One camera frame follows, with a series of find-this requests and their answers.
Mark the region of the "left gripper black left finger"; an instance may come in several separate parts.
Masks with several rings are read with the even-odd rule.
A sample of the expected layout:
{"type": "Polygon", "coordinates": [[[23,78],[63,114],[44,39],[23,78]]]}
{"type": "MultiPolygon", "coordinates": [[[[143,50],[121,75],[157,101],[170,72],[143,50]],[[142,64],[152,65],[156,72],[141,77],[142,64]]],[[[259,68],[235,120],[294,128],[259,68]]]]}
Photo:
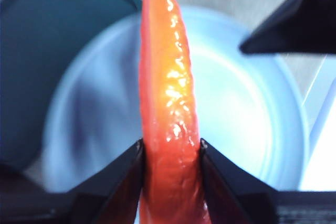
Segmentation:
{"type": "Polygon", "coordinates": [[[143,182],[144,146],[136,141],[100,172],[76,186],[70,223],[134,223],[143,182]]]}

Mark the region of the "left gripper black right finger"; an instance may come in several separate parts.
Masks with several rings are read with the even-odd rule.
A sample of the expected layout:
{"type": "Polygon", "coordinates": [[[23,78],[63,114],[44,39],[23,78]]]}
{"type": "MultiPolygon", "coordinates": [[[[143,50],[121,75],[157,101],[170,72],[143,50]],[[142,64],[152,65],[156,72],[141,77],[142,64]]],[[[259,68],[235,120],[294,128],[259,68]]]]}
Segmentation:
{"type": "Polygon", "coordinates": [[[201,167],[212,223],[278,223],[277,191],[201,138],[201,167]]]}

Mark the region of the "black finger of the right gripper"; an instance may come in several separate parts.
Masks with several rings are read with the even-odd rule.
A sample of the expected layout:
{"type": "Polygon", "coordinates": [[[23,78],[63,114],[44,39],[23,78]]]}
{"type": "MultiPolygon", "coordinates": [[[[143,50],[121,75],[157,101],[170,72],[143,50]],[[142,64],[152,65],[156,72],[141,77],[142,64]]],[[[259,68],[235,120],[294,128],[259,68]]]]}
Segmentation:
{"type": "Polygon", "coordinates": [[[245,54],[334,54],[335,0],[285,0],[239,48],[245,54]]]}

